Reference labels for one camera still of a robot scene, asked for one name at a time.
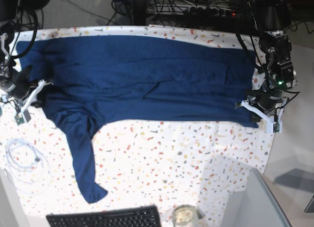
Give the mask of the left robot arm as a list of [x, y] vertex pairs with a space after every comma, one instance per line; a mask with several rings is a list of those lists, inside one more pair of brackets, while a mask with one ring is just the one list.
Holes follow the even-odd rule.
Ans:
[[244, 0], [243, 16], [252, 16], [252, 23], [260, 37], [260, 50], [265, 63], [257, 57], [256, 67], [264, 74], [264, 82], [258, 90], [247, 94], [249, 106], [266, 116], [276, 116], [285, 107], [283, 93], [292, 94], [297, 84], [296, 71], [291, 62], [291, 43], [284, 31], [291, 25], [286, 0]]

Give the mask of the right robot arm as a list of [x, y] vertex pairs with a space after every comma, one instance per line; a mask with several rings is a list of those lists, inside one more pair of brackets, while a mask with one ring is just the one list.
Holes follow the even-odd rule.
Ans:
[[[39, 29], [37, 10], [44, 8], [50, 0], [0, 0], [0, 89], [9, 97], [20, 100], [28, 96], [33, 87], [27, 73], [14, 69], [15, 60], [25, 56], [32, 48]], [[9, 45], [15, 37], [15, 30], [21, 33], [23, 14], [33, 18], [33, 34], [27, 48], [20, 54], [13, 55]]]

